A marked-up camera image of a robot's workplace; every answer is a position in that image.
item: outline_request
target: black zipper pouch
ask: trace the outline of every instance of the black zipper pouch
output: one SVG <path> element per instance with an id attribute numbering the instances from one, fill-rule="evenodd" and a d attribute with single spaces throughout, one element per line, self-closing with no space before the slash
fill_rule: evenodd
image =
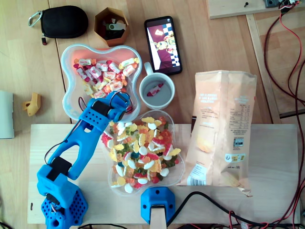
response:
<path id="1" fill-rule="evenodd" d="M 42 44 L 46 45 L 45 37 L 75 38 L 84 34 L 88 28 L 88 17 L 81 8 L 76 6 L 61 6 L 39 11 L 41 20 Z"/>

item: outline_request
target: wooden desk surface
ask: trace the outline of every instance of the wooden desk surface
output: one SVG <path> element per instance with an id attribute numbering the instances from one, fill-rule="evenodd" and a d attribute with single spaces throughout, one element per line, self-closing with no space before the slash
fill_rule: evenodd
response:
<path id="1" fill-rule="evenodd" d="M 143 62 L 150 61 L 144 21 L 171 15 L 174 20 L 181 53 L 183 72 L 172 76 L 176 94 L 165 109 L 175 123 L 191 123 L 195 96 L 195 73 L 212 70 L 238 70 L 258 76 L 253 123 L 271 123 L 268 106 L 257 66 L 252 40 L 245 16 L 223 19 L 208 19 L 205 0 L 49 0 L 50 7 L 75 5 L 88 15 L 87 32 L 76 39 L 57 39 L 59 55 L 73 43 L 85 43 L 93 48 L 107 48 L 93 31 L 94 16 L 106 7 L 123 10 L 131 32 L 126 45 L 136 49 Z M 138 80 L 145 76 L 143 69 Z M 142 102 L 141 113 L 148 111 Z"/>
<path id="2" fill-rule="evenodd" d="M 47 39 L 41 43 L 38 22 L 28 27 L 28 18 L 38 10 L 60 5 L 78 5 L 89 18 L 86 34 L 71 40 Z M 15 138 L 0 140 L 0 196 L 4 219 L 14 228 L 27 225 L 30 125 L 70 123 L 62 108 L 64 85 L 59 58 L 72 43 L 94 48 L 106 45 L 93 33 L 94 15 L 106 7 L 122 9 L 131 25 L 126 45 L 134 47 L 143 61 L 149 61 L 143 23 L 145 19 L 172 15 L 177 30 L 183 73 L 173 76 L 177 93 L 166 111 L 176 123 L 190 123 L 196 72 L 241 70 L 258 76 L 253 123 L 271 123 L 264 89 L 245 16 L 209 20 L 204 0 L 16 0 L 0 1 L 0 89 L 14 93 Z M 42 95 L 41 109 L 28 117 L 21 110 L 31 93 Z"/>
<path id="3" fill-rule="evenodd" d="M 43 223 L 41 203 L 45 199 L 37 190 L 37 170 L 44 164 L 43 157 L 52 145 L 63 139 L 73 125 L 32 125 L 30 146 L 30 174 L 28 222 Z M 190 142 L 191 125 L 175 125 L 176 147 L 182 157 Z M 192 191 L 211 196 L 227 209 L 255 222 L 271 222 L 285 211 L 295 192 L 298 174 L 297 128 L 295 125 L 252 125 L 249 160 L 249 198 L 231 187 L 170 187 L 176 197 L 176 209 Z M 77 147 L 70 148 L 62 157 L 73 162 Z M 108 166 L 105 148 L 98 144 L 92 159 L 76 181 L 89 204 L 84 217 L 87 223 L 145 224 L 140 214 L 140 195 L 122 197 L 108 185 Z M 297 211 L 295 221 L 299 222 Z M 192 197 L 174 223 L 223 223 L 228 225 L 228 215 L 202 197 Z"/>

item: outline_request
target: blue robotic arm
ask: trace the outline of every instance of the blue robotic arm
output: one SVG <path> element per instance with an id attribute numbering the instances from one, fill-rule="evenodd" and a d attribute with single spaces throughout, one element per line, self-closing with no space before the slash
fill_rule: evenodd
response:
<path id="1" fill-rule="evenodd" d="M 99 138 L 110 121 L 122 119 L 131 105 L 129 95 L 112 92 L 106 98 L 91 99 L 79 121 L 64 141 L 37 173 L 37 188 L 46 196 L 41 210 L 48 229 L 68 229 L 82 224 L 88 204 L 80 188 L 68 181 L 76 180 L 91 159 Z M 72 165 L 61 154 L 72 146 L 79 146 L 77 160 Z"/>

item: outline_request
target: white mug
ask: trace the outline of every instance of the white mug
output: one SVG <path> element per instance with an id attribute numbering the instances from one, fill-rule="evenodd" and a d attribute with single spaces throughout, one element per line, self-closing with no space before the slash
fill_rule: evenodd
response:
<path id="1" fill-rule="evenodd" d="M 173 100 L 175 95 L 175 85 L 170 77 L 163 73 L 153 73 L 152 66 L 149 62 L 144 64 L 147 76 L 140 83 L 140 97 L 147 107 L 152 110 L 162 110 L 166 108 Z M 147 96 L 147 93 L 163 83 L 160 91 L 155 96 Z"/>

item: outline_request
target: barcode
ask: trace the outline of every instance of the barcode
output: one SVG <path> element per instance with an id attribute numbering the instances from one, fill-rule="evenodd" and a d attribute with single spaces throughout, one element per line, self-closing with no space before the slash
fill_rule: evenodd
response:
<path id="1" fill-rule="evenodd" d="M 191 186 L 204 185 L 204 180 L 197 180 L 197 179 L 191 178 L 190 182 L 191 182 Z"/>

